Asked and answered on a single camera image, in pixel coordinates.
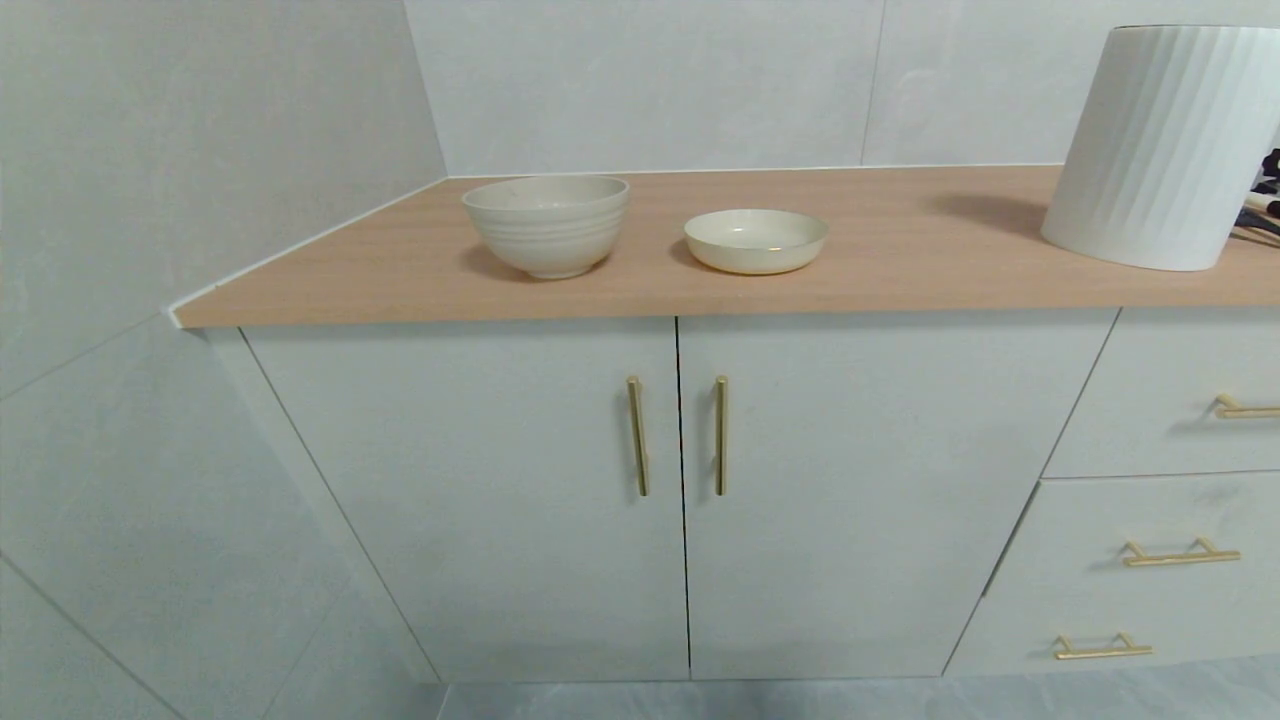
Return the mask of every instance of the wooden countertop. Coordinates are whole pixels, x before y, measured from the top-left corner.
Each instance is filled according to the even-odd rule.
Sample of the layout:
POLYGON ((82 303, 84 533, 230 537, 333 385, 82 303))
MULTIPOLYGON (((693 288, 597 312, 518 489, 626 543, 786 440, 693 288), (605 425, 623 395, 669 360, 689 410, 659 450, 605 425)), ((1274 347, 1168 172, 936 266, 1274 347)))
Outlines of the wooden countertop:
POLYGON ((622 176, 631 209, 613 255, 534 281, 490 255, 451 179, 175 309, 184 327, 518 318, 861 313, 1121 305, 1280 305, 1280 250, 1233 240, 1202 273, 1140 270, 1041 240, 1057 167, 622 176), (685 220, 777 208, 831 224, 813 265, 739 277, 700 265, 685 220))

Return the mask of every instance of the white vase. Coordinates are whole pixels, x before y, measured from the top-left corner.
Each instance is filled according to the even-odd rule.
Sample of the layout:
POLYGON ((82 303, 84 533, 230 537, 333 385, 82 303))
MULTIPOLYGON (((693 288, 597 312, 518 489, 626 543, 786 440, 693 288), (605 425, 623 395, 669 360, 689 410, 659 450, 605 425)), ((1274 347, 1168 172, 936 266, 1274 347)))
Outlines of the white vase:
POLYGON ((1280 124, 1280 29, 1107 36, 1041 232, 1142 268, 1212 268, 1280 124))

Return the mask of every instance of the gold handle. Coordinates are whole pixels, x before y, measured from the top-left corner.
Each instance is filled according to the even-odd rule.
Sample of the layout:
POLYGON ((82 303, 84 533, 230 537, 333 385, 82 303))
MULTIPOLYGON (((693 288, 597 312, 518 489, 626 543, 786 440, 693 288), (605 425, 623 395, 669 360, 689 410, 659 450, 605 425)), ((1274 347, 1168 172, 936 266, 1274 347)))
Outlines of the gold handle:
POLYGON ((1217 396, 1215 415, 1224 420, 1257 420, 1260 418, 1280 418, 1280 407, 1244 407, 1225 392, 1217 396))
POLYGON ((627 396, 631 398, 631 439, 636 445, 636 475, 640 497, 649 497, 649 448, 644 443, 644 411, 640 409, 640 378, 627 378, 627 396))
POLYGON ((716 495, 728 492, 728 378, 716 378, 716 495))
POLYGON ((1204 552, 1183 552, 1180 555, 1147 555, 1143 552, 1142 546, 1129 541, 1124 546, 1133 553, 1133 557, 1125 557, 1124 564, 1128 568, 1148 568, 1151 565, 1193 565, 1196 562, 1230 562, 1233 560, 1240 559, 1240 551, 1238 550, 1219 550, 1213 547, 1213 543, 1208 542, 1208 538, 1196 538, 1196 544, 1204 548, 1204 552))
POLYGON ((1059 635, 1057 642, 1062 644, 1062 651, 1055 652, 1053 657, 1059 660, 1088 660, 1091 657, 1133 657, 1135 655, 1151 655, 1156 652, 1149 644, 1133 644, 1133 638, 1129 633, 1116 633, 1124 647, 1100 647, 1094 650, 1075 650, 1071 644, 1070 638, 1066 635, 1059 635))

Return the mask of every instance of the ceramic bowl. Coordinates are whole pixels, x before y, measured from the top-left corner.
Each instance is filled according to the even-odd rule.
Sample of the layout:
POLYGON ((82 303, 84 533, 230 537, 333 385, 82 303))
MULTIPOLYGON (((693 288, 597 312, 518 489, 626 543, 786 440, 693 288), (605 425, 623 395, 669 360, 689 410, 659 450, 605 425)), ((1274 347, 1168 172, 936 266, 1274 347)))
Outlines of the ceramic bowl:
POLYGON ((685 223, 694 258, 742 275, 804 268, 818 256, 827 229, 818 218, 785 210, 721 210, 685 223))
POLYGON ((613 250, 631 188, 603 176, 503 181, 462 196, 471 223, 503 263, 535 278, 572 278, 613 250))

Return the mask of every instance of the drawer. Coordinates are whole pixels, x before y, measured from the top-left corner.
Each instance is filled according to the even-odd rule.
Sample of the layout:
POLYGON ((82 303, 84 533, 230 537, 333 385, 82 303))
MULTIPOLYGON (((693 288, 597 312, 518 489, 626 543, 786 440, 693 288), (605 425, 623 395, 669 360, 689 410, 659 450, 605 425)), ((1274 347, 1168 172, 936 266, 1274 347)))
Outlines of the drawer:
POLYGON ((1280 651, 1280 473, 1042 483, 947 675, 1096 670, 1280 651), (1203 537, 1221 561, 1198 553, 1203 537), (1129 565, 1134 542, 1149 564, 1129 565), (1157 556, 1185 555, 1157 564, 1157 556), (1059 660, 1065 648, 1151 655, 1059 660))
POLYGON ((1221 393, 1280 407, 1280 307, 1125 307, 1044 477, 1280 470, 1280 418, 1221 393))

